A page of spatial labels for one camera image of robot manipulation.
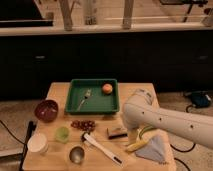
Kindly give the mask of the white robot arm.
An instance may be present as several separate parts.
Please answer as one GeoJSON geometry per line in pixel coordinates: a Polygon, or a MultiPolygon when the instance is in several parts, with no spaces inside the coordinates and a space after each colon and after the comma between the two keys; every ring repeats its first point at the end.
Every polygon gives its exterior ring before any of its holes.
{"type": "Polygon", "coordinates": [[[123,104],[123,123],[128,130],[149,124],[213,149],[213,117],[153,107],[154,95],[136,89],[123,104]]]}

